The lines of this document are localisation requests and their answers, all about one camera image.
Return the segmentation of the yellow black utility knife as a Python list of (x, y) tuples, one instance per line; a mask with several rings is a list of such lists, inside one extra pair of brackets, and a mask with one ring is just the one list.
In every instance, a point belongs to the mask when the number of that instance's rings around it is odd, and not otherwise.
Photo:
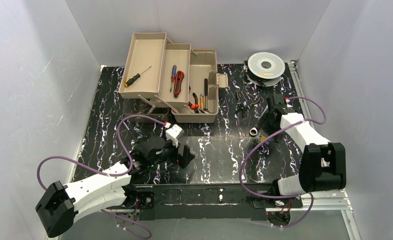
[(203, 110), (205, 109), (205, 96), (203, 93), (199, 96), (199, 108)]

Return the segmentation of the red black cutter tool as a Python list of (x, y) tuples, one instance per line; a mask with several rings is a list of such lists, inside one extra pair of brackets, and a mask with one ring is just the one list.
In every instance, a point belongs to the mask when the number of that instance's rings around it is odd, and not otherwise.
[(174, 98), (178, 98), (181, 90), (182, 90), (182, 82), (184, 79), (185, 74), (179, 70), (177, 71), (175, 78), (174, 78), (174, 90), (173, 90), (173, 96)]

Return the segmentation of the silver wrench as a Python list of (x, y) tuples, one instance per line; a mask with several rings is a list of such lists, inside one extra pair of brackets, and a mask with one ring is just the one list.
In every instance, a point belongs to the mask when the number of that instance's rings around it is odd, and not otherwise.
[(268, 107), (266, 107), (265, 110), (260, 114), (257, 123), (254, 125), (253, 128), (249, 130), (250, 137), (256, 137), (258, 135), (260, 129), (262, 129), (263, 126), (265, 125), (268, 113), (269, 113), (269, 109)]

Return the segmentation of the orange black pliers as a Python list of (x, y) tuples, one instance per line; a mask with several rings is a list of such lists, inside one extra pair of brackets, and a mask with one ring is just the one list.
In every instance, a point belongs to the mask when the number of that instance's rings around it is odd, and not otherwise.
[(191, 102), (191, 99), (189, 99), (187, 106), (195, 113), (199, 113), (199, 101), (198, 101), (198, 96), (196, 95), (195, 92), (192, 93), (193, 97), (193, 102)]

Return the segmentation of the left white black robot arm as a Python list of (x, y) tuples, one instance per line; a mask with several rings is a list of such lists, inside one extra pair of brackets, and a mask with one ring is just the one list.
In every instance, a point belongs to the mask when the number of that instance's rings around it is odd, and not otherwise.
[(151, 209), (152, 204), (145, 203), (145, 199), (153, 199), (154, 195), (139, 193), (133, 180), (147, 174), (154, 165), (170, 162), (184, 169), (195, 158), (188, 145), (160, 136), (139, 143), (130, 155), (133, 169), (128, 174), (123, 174), (130, 166), (125, 158), (102, 174), (68, 184), (60, 181), (50, 184), (35, 207), (47, 236), (58, 237), (81, 218), (110, 207)]

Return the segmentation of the yellow black screwdriver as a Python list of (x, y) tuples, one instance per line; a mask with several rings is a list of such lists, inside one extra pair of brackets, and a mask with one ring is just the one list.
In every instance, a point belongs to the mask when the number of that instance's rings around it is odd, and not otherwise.
[(137, 73), (136, 75), (134, 75), (133, 77), (130, 77), (129, 79), (127, 79), (124, 82), (124, 86), (127, 88), (129, 86), (131, 86), (134, 82), (136, 82), (142, 74), (144, 74), (146, 71), (148, 71), (152, 66), (149, 66), (147, 69), (145, 69), (143, 72), (141, 73)]

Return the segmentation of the yellow hex key set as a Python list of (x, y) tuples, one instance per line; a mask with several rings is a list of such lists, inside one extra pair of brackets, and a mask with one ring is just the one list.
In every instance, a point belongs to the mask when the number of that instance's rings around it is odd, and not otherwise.
[(258, 137), (257, 137), (257, 140), (261, 143), (261, 142), (264, 142), (264, 144), (269, 144), (270, 142), (271, 142), (271, 140), (270, 139), (267, 139), (268, 137), (267, 136), (264, 136), (264, 135), (259, 135)]

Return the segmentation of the translucent brown beige tool box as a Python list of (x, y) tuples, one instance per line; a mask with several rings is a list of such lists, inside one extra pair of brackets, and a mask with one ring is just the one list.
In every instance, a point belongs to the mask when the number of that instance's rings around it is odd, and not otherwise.
[[(178, 123), (211, 124), (219, 112), (221, 91), (228, 87), (228, 76), (219, 73), (217, 52), (214, 49), (197, 49), (189, 43), (174, 43), (165, 32), (132, 34), (129, 52), (118, 89), (124, 100), (123, 113), (127, 116), (142, 114), (162, 121), (173, 116)], [(184, 79), (178, 98), (172, 92), (171, 75), (182, 71)], [(151, 68), (129, 87), (124, 82)], [(194, 102), (192, 93), (204, 95), (204, 80), (208, 79), (208, 112), (199, 107), (194, 113), (188, 101)]]

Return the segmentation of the blue red screwdriver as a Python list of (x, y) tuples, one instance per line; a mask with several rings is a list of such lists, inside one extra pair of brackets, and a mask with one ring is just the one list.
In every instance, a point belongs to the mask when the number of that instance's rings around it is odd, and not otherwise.
[(172, 92), (172, 90), (173, 90), (173, 86), (174, 86), (175, 79), (176, 79), (176, 74), (177, 74), (177, 66), (173, 65), (172, 72), (171, 72), (170, 92)]

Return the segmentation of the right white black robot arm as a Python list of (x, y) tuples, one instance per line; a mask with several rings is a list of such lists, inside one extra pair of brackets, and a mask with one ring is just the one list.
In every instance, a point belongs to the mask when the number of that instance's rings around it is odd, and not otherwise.
[(302, 151), (298, 174), (274, 180), (268, 194), (279, 197), (344, 189), (347, 184), (345, 147), (320, 135), (311, 126), (311, 120), (304, 118), (288, 101), (281, 94), (269, 96), (267, 109), (256, 125), (273, 138), (286, 133)]

